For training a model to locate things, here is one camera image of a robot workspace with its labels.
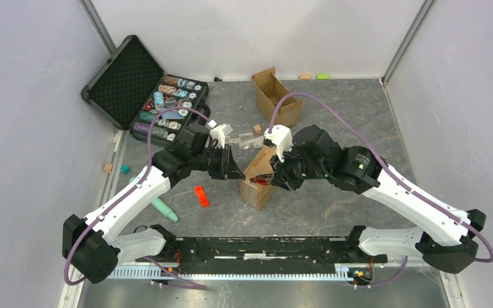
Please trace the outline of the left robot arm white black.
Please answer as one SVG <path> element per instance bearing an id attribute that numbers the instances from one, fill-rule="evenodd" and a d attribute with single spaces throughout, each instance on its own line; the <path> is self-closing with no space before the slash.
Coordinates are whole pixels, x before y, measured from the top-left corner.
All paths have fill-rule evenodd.
<path id="1" fill-rule="evenodd" d="M 151 201 L 168 192 L 193 171 L 205 171 L 215 180 L 244 180 L 245 175 L 225 142 L 229 124 L 189 124 L 149 161 L 134 181 L 111 200 L 83 218 L 69 216 L 63 225 L 64 280 L 77 285 L 84 280 L 97 284 L 117 265 L 142 257 L 171 260 L 176 244 L 156 228 L 121 235 L 121 231 Z"/>

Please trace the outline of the brown cardboard box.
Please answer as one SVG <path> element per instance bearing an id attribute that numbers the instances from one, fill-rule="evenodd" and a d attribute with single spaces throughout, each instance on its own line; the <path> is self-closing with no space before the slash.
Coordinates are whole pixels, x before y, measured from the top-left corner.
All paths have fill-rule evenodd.
<path id="1" fill-rule="evenodd" d="M 268 174 L 273 173 L 270 160 L 275 150 L 264 146 L 243 171 L 245 180 L 240 182 L 241 197 L 256 210 L 263 209 L 276 189 L 269 184 L 268 179 Z"/>

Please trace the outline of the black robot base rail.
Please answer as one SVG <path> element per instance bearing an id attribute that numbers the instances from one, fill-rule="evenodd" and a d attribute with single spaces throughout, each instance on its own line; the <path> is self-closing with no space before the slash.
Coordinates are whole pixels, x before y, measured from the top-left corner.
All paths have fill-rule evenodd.
<path id="1" fill-rule="evenodd" d="M 176 263 L 181 274 L 325 274 L 337 264 L 386 263 L 370 257 L 344 237 L 182 237 L 168 241 L 153 257 Z"/>

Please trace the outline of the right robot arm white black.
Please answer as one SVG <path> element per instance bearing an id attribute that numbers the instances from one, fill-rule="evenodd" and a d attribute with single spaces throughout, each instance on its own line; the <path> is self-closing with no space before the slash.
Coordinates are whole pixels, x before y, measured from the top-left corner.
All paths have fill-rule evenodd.
<path id="1" fill-rule="evenodd" d="M 485 214 L 459 210 L 434 198 L 384 160 L 376 159 L 368 148 L 343 148 L 315 125 L 297 133 L 274 126 L 265 131 L 264 143 L 276 149 L 270 161 L 272 186 L 294 191 L 306 180 L 326 180 L 342 191 L 382 203 L 413 223 L 403 229 L 355 226 L 345 242 L 350 260 L 416 257 L 452 274 L 478 260 Z"/>

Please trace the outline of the red black utility knife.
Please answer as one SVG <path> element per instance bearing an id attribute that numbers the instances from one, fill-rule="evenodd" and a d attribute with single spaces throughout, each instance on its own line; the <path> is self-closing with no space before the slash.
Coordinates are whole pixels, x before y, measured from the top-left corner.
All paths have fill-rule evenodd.
<path id="1" fill-rule="evenodd" d="M 250 181 L 257 185 L 271 185 L 272 178 L 273 178 L 272 174 L 263 174 L 251 178 Z"/>

